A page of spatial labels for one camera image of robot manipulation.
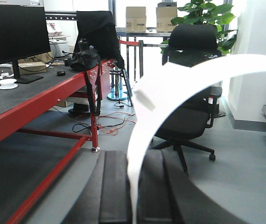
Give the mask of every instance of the monitor stand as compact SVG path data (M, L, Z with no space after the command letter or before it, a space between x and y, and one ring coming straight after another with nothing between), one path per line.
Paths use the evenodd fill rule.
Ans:
M32 75L25 75L21 77L20 71L19 71L18 60L13 60L12 65L13 65L14 79L17 80L16 83L28 84L28 83L31 83L33 81L43 78L43 76L32 76Z

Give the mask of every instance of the green plant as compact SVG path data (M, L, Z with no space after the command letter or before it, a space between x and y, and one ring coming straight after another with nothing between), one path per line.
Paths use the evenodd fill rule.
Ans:
M233 5L222 4L216 6L213 0L191 0L183 7L178 7L179 11L188 13L184 17L175 17L171 20L172 24L212 24L215 27L218 49L224 54L229 53L230 49L237 40L237 34L228 39L228 34L236 30L224 31L224 25L229 24L235 15L230 12Z

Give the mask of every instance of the black table surface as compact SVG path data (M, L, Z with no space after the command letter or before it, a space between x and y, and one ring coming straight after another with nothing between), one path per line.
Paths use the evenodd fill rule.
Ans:
M56 72L64 70L65 76L57 76ZM70 67L48 67L47 72L24 75L24 76L43 76L42 79L31 82L29 84L18 84L18 87L10 90L0 90L0 114L14 108L15 106L31 99L32 97L50 89L51 87L62 83L73 75L77 74L77 71L72 71Z

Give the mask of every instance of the chair seat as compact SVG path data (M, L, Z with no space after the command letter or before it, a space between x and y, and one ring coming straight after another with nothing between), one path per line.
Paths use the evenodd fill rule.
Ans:
M161 125L155 136L165 140L190 140L201 136L210 115L178 107Z

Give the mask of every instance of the computer monitor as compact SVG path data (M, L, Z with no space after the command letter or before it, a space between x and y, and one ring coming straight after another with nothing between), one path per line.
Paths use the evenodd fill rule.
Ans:
M20 76L18 60L50 51L44 7L0 6L0 64L11 62L17 83L42 76Z

